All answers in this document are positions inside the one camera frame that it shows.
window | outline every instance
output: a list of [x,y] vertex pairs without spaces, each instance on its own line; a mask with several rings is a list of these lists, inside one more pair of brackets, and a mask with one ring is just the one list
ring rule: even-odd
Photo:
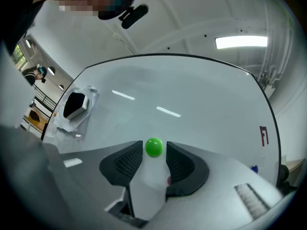
[[12,58],[12,61],[15,63],[15,67],[17,69],[20,69],[27,62],[19,45],[16,46],[11,58]]

white table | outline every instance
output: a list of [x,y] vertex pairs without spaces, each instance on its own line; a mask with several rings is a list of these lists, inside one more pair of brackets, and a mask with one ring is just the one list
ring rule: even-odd
[[[145,145],[157,137],[164,146],[178,142],[221,153],[248,167],[257,165],[259,175],[276,185],[277,126],[268,100],[248,72],[201,57],[145,55],[88,67],[67,91],[88,84],[100,96],[85,134],[76,137],[56,129],[53,116],[49,122],[44,142],[56,145],[60,154],[134,140]],[[267,134],[260,127],[266,127]],[[137,172],[139,182],[162,196],[169,177],[165,158],[166,150],[155,159],[144,152]]]

railing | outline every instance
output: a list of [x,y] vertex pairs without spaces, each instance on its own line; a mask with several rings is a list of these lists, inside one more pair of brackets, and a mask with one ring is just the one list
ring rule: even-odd
[[33,88],[36,92],[35,99],[37,99],[37,101],[41,103],[47,110],[53,112],[57,104],[48,96],[46,96],[44,92],[42,92],[35,84],[33,85]]

